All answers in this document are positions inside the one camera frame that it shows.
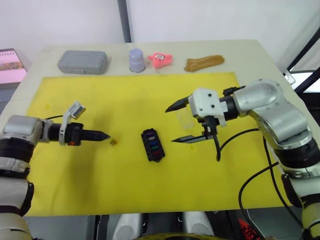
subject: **pink starfish toy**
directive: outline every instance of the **pink starfish toy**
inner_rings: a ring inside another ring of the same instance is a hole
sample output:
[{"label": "pink starfish toy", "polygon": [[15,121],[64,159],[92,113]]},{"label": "pink starfish toy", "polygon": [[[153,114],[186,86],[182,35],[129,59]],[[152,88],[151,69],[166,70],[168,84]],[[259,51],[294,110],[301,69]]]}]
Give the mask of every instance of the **pink starfish toy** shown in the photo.
[{"label": "pink starfish toy", "polygon": [[166,65],[172,63],[172,60],[173,60],[171,54],[165,54],[165,53],[160,53],[160,52],[155,52],[151,56],[148,56],[148,59],[151,60],[152,66],[155,69],[166,66]]}]

